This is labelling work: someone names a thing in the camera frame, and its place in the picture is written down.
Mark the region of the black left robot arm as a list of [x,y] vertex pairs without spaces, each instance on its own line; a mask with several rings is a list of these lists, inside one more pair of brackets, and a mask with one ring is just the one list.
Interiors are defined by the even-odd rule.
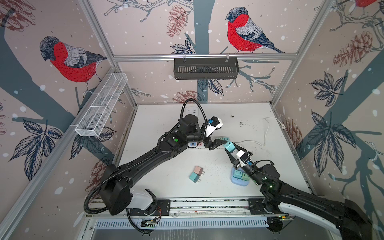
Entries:
[[181,154],[188,149],[190,143],[202,142],[211,151],[225,143],[223,140],[211,139],[211,134],[223,126],[223,121],[217,117],[208,119],[202,112],[203,125],[200,126],[197,116],[184,114],[189,102],[195,103],[199,109],[202,108],[197,100],[187,99],[182,105],[176,125],[159,137],[153,149],[127,164],[106,167],[100,183],[85,198],[84,211],[87,214],[96,215],[109,211],[114,216],[127,208],[153,212],[156,196],[148,189],[142,192],[131,190],[143,176]]

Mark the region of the white long power strip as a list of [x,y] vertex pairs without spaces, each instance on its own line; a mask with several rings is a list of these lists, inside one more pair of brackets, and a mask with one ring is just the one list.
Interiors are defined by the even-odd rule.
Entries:
[[[195,142],[195,143],[188,143],[188,148],[189,149],[205,149],[203,142]],[[225,148],[225,145],[219,146],[216,149],[223,149]]]

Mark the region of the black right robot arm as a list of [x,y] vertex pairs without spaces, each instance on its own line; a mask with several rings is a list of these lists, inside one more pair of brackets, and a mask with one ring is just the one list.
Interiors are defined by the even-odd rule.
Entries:
[[270,160],[262,167],[252,162],[252,153],[232,143],[225,144],[225,151],[235,169],[241,169],[264,196],[268,213],[293,215],[321,226],[343,240],[373,239],[373,223],[353,201],[332,201],[297,188],[280,180],[280,174]]

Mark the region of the light green plug adapter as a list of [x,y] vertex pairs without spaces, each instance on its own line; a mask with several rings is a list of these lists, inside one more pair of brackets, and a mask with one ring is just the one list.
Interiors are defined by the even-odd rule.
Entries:
[[243,181],[249,181],[249,180],[250,180],[250,177],[249,177],[246,173],[242,173],[241,180],[243,180]]

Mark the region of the blue rounded power strip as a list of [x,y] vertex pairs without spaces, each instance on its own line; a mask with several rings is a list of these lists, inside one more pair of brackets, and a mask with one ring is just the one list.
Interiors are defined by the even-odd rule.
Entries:
[[245,187],[250,183],[250,177],[242,170],[231,169],[231,182],[235,185]]

